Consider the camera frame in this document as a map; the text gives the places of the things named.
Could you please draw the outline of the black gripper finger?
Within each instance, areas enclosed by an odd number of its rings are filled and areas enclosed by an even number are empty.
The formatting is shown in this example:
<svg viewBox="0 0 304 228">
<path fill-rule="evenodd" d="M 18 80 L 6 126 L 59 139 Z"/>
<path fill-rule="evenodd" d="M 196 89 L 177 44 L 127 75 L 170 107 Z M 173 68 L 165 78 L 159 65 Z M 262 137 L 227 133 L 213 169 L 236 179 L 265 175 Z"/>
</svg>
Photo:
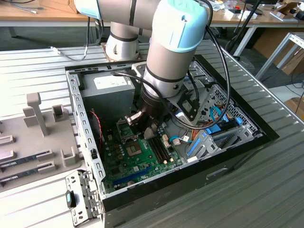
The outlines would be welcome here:
<svg viewBox="0 0 304 228">
<path fill-rule="evenodd" d="M 144 131 L 144 139 L 148 140 L 150 138 L 155 137 L 155 134 L 157 132 L 157 124 L 152 123 L 151 126 L 147 127 L 146 130 Z"/>
<path fill-rule="evenodd" d="M 142 111 L 138 111 L 135 113 L 130 113 L 124 117 L 131 130 L 140 130 L 140 120 L 142 115 Z"/>
</svg>

